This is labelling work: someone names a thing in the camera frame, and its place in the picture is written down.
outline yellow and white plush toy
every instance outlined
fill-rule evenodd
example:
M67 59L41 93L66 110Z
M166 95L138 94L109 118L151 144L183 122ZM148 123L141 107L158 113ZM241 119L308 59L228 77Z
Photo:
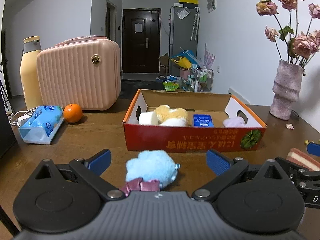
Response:
M155 109L160 126L187 126L188 113L183 108L170 109L170 106L159 106Z

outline white charger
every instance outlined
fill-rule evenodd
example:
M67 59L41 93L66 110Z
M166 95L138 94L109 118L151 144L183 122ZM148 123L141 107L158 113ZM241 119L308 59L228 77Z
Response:
M21 127L31 118L30 115L23 115L18 118L18 126Z

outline metal screw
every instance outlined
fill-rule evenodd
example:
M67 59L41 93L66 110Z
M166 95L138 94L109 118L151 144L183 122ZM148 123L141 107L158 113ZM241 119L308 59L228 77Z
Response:
M195 191L195 195L199 198L203 197L209 197L210 196L210 191L207 189L198 189Z
M119 189L113 189L108 191L107 196L110 198L120 198L122 197L123 193Z

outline green pumpkin picture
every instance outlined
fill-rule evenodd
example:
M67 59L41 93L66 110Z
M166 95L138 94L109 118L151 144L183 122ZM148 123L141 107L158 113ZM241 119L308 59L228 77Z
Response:
M242 149L251 149L260 141L261 137L262 133L260 130L252 130L241 139L240 146Z

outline black floor mat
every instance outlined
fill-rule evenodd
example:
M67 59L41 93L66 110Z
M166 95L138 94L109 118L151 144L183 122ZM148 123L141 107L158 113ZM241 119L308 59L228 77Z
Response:
M164 86L158 81L123 79L119 98L132 100L138 89L164 90Z

